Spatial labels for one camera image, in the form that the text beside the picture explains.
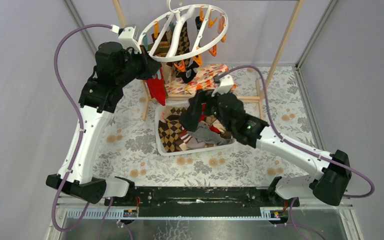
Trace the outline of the grey sock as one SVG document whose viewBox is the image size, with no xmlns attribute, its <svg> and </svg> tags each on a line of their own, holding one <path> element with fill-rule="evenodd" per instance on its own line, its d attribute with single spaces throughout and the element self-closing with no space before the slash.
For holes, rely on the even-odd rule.
<svg viewBox="0 0 384 240">
<path fill-rule="evenodd" d="M 222 146 L 231 144 L 233 142 L 232 139 L 225 139 L 218 133 L 211 131 L 210 128 L 204 123 L 199 123 L 195 131 L 188 130 L 187 133 L 206 144 Z"/>
</svg>

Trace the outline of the white round clip hanger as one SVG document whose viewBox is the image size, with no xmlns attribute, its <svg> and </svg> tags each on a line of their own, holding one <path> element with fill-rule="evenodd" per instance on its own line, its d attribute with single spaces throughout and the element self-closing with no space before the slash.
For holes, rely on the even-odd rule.
<svg viewBox="0 0 384 240">
<path fill-rule="evenodd" d="M 203 54 L 216 57 L 219 44 L 225 43 L 229 29 L 227 12 L 222 8 L 197 3 L 172 8 L 152 20 L 138 36 L 138 43 L 151 43 L 147 53 L 157 62 L 180 62 L 200 58 Z"/>
</svg>

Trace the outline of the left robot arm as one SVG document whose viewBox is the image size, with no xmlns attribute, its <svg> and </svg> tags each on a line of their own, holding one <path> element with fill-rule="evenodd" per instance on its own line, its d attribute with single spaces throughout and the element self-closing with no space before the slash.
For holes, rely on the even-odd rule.
<svg viewBox="0 0 384 240">
<path fill-rule="evenodd" d="M 83 86 L 75 110 L 80 114 L 66 159 L 45 184 L 91 204 L 116 197 L 124 206 L 135 200 L 134 182 L 123 177 L 93 175 L 104 130 L 116 111 L 123 88 L 134 80 L 148 80 L 162 67 L 144 45 L 138 50 L 118 42 L 105 42 L 95 53 L 92 75 Z"/>
</svg>

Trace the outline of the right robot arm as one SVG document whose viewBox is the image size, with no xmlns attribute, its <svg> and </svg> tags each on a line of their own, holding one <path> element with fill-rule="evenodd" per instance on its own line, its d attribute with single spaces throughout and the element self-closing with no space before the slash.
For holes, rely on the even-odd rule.
<svg viewBox="0 0 384 240">
<path fill-rule="evenodd" d="M 302 177 L 276 177 L 266 193 L 271 205 L 308 196 L 330 206 L 340 205 L 352 177 L 347 153 L 330 153 L 281 135 L 265 120 L 246 113 L 243 102 L 231 92 L 199 90 L 188 102 L 193 126 L 202 115 L 215 116 L 237 142 L 275 154 L 307 173 Z"/>
</svg>

